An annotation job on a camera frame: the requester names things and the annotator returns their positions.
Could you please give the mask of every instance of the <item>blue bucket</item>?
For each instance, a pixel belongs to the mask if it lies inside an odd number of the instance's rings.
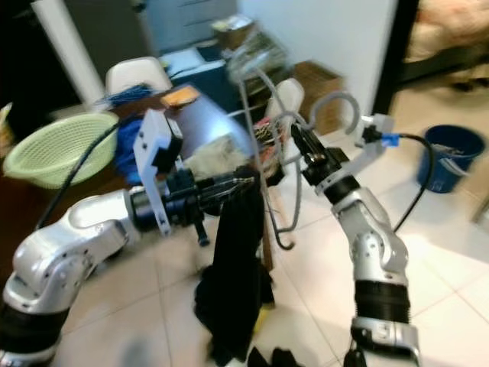
[[[449,193],[464,176],[474,159],[485,149],[484,139],[475,132],[455,125],[438,125],[429,128],[425,139],[435,149],[435,171],[427,187],[435,193]],[[429,157],[425,151],[418,172],[418,183],[426,179]]]

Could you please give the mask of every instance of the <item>yellow object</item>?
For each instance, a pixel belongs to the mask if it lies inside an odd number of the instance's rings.
[[[161,97],[161,102],[169,107],[177,107],[195,101],[198,96],[200,96],[198,90],[191,86],[186,86]]]
[[[12,149],[14,135],[7,123],[7,115],[10,112],[12,103],[0,109],[0,158],[3,158]]]
[[[15,146],[4,161],[5,176],[29,180],[40,187],[59,188],[89,145],[117,121],[111,113],[87,113],[53,122]],[[116,144],[114,132],[93,150],[72,184],[103,169],[114,157]]]
[[[263,326],[263,322],[267,318],[269,312],[270,312],[269,307],[262,307],[260,309],[260,313],[258,314],[257,322],[254,323],[254,328],[253,328],[254,334],[256,334],[260,331],[261,327]]]

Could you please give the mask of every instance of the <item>black cable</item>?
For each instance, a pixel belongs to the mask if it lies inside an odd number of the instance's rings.
[[[178,74],[185,73],[186,71],[191,71],[191,70],[194,70],[194,69],[197,69],[197,67],[187,67],[185,69],[178,70],[177,72],[171,74],[168,78],[173,79]]]
[[[426,148],[426,150],[428,152],[429,169],[428,169],[428,174],[426,175],[424,182],[421,184],[421,187],[419,189],[418,194],[414,197],[414,200],[411,202],[411,204],[407,208],[406,212],[404,213],[404,215],[402,216],[400,221],[394,227],[395,232],[397,232],[399,230],[399,228],[404,224],[407,217],[411,214],[414,207],[419,202],[419,199],[421,199],[421,196],[426,191],[426,188],[428,187],[428,185],[429,185],[429,183],[433,177],[433,172],[435,171],[435,150],[433,149],[433,146],[426,139],[424,139],[418,135],[412,135],[412,134],[399,134],[399,136],[401,138],[405,138],[405,139],[416,140],[419,143],[424,145],[424,147]]]
[[[68,176],[66,176],[66,179],[63,182],[63,186],[57,191],[56,195],[54,198],[49,202],[47,205],[47,208],[44,210],[44,213],[42,216],[40,216],[39,220],[37,221],[35,230],[41,229],[46,225],[46,221],[50,218],[51,214],[53,213],[54,209],[56,206],[60,203],[61,198],[65,194],[65,192],[68,190],[70,187],[71,181],[73,181],[73,178],[75,178],[76,174],[78,173],[79,169],[83,166],[87,158],[90,156],[90,154],[93,152],[93,150],[100,144],[102,141],[107,138],[111,133],[113,133],[117,128],[119,128],[121,125],[125,124],[127,121],[131,121],[133,115],[130,115],[126,119],[121,119],[117,121],[113,126],[105,130],[97,139],[95,139],[89,147],[83,152],[82,156],[79,158],[79,160],[76,162],[76,164],[73,166],[71,169],[70,173]]]

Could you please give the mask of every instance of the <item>white wall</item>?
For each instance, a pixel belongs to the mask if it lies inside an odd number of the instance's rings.
[[[257,19],[287,47],[293,63],[314,59],[340,73],[345,86],[371,111],[394,0],[239,0],[240,12]]]

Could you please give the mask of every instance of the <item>white floor tile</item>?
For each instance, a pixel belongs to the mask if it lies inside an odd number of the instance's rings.
[[[403,127],[423,119],[430,121],[431,125],[466,125],[467,120],[483,118],[487,114],[488,94],[487,89],[460,93],[450,88],[446,79],[439,79],[399,92],[392,114]]]
[[[251,346],[264,356],[271,355],[275,347],[290,349],[297,361],[307,366],[331,362],[335,356],[280,265],[272,277],[277,305],[269,311]],[[193,313],[197,284],[196,278],[190,278],[161,293],[173,367],[211,365],[206,361],[211,336]]]
[[[393,222],[418,190],[405,183],[379,196]],[[450,287],[459,289],[489,271],[487,233],[471,222],[477,201],[464,192],[426,192],[400,230],[412,257],[421,258]]]
[[[489,325],[457,294],[414,318],[423,362],[432,367],[489,365]]]
[[[335,361],[330,365],[325,365],[324,367],[342,367],[342,364],[338,361]]]
[[[318,135],[318,139],[325,147],[328,147],[332,145],[332,143],[343,140],[347,136],[348,135],[345,134],[345,130],[343,128],[339,128],[338,130],[330,132],[326,135]]]
[[[322,366],[335,359],[314,319],[280,264],[271,272],[276,307],[253,338],[263,356],[275,348],[289,349],[300,365]]]
[[[409,281],[411,316],[416,316],[453,293],[453,290],[421,261],[411,260],[407,265],[406,275]]]
[[[161,304],[172,367],[200,367],[207,364],[207,346],[210,333],[193,312],[197,277],[187,278],[161,292]]]
[[[97,267],[70,311],[65,333],[158,292],[152,235]]]
[[[237,359],[233,359],[226,365],[226,367],[247,367],[246,362],[239,362]]]
[[[463,287],[458,293],[489,322],[489,274]]]
[[[354,148],[348,156],[352,159],[360,152]],[[356,178],[359,184],[368,187],[374,195],[381,195],[400,184],[414,180],[415,167],[399,160],[394,152],[387,149],[382,157],[357,174]]]
[[[277,187],[270,188],[270,197],[272,198],[271,206],[281,213],[275,214],[279,221],[279,226],[289,226],[292,224],[294,208],[296,205],[296,177],[291,172],[279,183]],[[323,196],[317,196],[313,188],[309,186],[304,178],[302,181],[300,214],[296,228],[302,228],[316,220],[331,215],[331,205]]]
[[[208,217],[204,221],[207,235],[214,246],[219,219]],[[197,232],[193,226],[175,229],[171,236],[156,240],[154,257],[157,263],[160,287],[167,287],[185,278],[195,275],[202,267],[202,252],[208,248],[200,248],[197,243]]]
[[[460,188],[467,190],[479,200],[484,200],[489,195],[487,189],[487,172],[489,172],[489,154],[477,159],[471,166],[471,176],[465,178]]]
[[[63,336],[53,367],[170,366],[159,295]]]
[[[348,241],[329,217],[296,231],[296,248],[280,252],[293,285],[337,356],[348,349],[355,315]]]

